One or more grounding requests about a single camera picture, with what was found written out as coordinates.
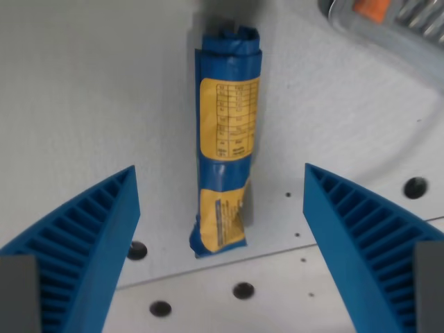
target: blue plastic bag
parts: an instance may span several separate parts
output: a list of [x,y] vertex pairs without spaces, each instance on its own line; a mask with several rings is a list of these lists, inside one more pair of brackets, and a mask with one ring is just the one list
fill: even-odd
[[246,245],[239,210],[255,141],[259,33],[204,36],[195,61],[199,207],[190,246],[202,257]]

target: black hole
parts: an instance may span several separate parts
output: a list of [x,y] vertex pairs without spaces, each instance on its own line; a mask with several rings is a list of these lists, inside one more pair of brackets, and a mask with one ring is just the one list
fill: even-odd
[[427,181],[422,177],[410,178],[404,185],[404,195],[409,199],[418,199],[427,192]]
[[55,313],[58,313],[58,314],[62,314],[66,310],[63,307],[54,307],[54,306],[51,306],[51,305],[42,305],[42,311],[55,312]]
[[129,260],[140,260],[145,258],[148,254],[148,249],[140,241],[132,241],[128,255],[126,256]]
[[124,173],[121,173],[117,176],[117,181],[123,184],[125,182],[126,176],[128,175],[128,171],[125,171]]
[[110,210],[112,207],[112,198],[109,194],[106,194],[102,189],[98,189],[95,191],[91,197],[103,208],[106,210]]
[[333,0],[318,0],[318,7],[321,13],[328,18],[328,12],[330,7],[332,7]]
[[415,324],[416,324],[416,321],[414,319],[409,319],[404,322],[404,325],[406,325],[407,327],[413,327],[413,326],[415,326]]
[[49,298],[49,299],[53,299],[53,300],[61,300],[64,302],[68,302],[69,301],[69,297],[66,295],[59,295],[58,293],[54,293],[52,291],[42,291],[41,293],[41,297],[42,298]]
[[54,318],[43,318],[42,319],[43,325],[58,325],[60,324],[60,319],[54,319]]
[[171,313],[171,305],[163,300],[157,300],[150,305],[150,312],[155,317],[166,317]]
[[44,275],[44,274],[40,275],[40,284],[47,284],[50,287],[74,290],[74,285],[64,281],[59,281],[57,279],[50,277],[49,275]]
[[331,177],[326,177],[323,182],[323,188],[327,193],[329,193],[336,185],[338,185],[338,181]]
[[113,198],[117,197],[117,194],[119,193],[119,186],[114,181],[109,181],[104,187],[103,187]]
[[255,288],[248,282],[236,284],[233,288],[233,295],[240,300],[247,300],[255,294]]

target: screw hole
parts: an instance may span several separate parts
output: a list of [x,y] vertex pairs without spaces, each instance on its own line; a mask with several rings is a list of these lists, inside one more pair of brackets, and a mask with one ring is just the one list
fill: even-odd
[[427,181],[423,177],[410,178],[405,183],[403,192],[409,199],[418,199],[427,192]]
[[166,317],[171,313],[171,305],[163,300],[157,300],[150,305],[150,313],[154,317]]
[[240,282],[233,288],[233,295],[240,300],[247,300],[255,294],[255,288],[248,282]]
[[128,251],[127,258],[129,260],[141,260],[148,254],[148,249],[140,241],[132,241],[130,250]]

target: metal plate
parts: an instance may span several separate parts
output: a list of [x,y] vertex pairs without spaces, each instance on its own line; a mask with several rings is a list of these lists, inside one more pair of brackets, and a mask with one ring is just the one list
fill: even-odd
[[[227,19],[258,27],[264,51],[249,245],[197,260],[194,48]],[[3,0],[0,45],[0,245],[130,164],[148,256],[121,286],[313,244],[305,162],[444,215],[441,97],[333,31],[315,1]],[[409,200],[414,176],[429,191]]]
[[[248,282],[247,300],[232,288]],[[156,318],[151,303],[171,314]],[[118,290],[103,333],[355,332],[317,246]]]

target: yellow label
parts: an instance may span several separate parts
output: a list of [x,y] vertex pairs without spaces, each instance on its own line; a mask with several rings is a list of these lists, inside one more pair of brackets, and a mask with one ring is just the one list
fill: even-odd
[[200,149],[205,157],[234,161],[250,155],[255,143],[259,78],[200,83]]
[[245,188],[200,191],[200,237],[208,250],[216,252],[244,239],[244,225],[239,215],[244,191]]

